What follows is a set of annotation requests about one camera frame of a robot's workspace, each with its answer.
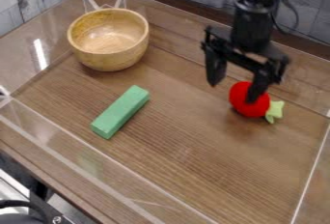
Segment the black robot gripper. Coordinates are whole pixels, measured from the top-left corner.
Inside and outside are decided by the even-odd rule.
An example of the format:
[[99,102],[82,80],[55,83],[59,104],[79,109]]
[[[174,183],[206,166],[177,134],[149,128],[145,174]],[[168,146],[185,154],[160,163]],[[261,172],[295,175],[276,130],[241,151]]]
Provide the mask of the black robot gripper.
[[280,84],[291,64],[289,56],[271,42],[260,52],[246,51],[230,41],[232,33],[208,25],[202,41],[206,79],[216,87],[226,77],[228,63],[233,63],[254,74],[248,89],[246,102],[254,103],[273,84]]

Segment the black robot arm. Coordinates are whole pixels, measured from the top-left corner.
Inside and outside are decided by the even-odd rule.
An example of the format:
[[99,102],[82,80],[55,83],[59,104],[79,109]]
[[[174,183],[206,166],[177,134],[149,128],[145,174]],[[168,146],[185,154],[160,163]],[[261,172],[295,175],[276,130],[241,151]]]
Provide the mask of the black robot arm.
[[232,62],[253,75],[245,101],[254,103],[268,92],[269,87],[280,84],[291,64],[289,56],[272,43],[279,5],[284,4],[300,15],[288,0],[238,0],[232,31],[225,34],[216,26],[205,28],[202,51],[205,54],[206,80],[212,87],[226,77],[228,63]]

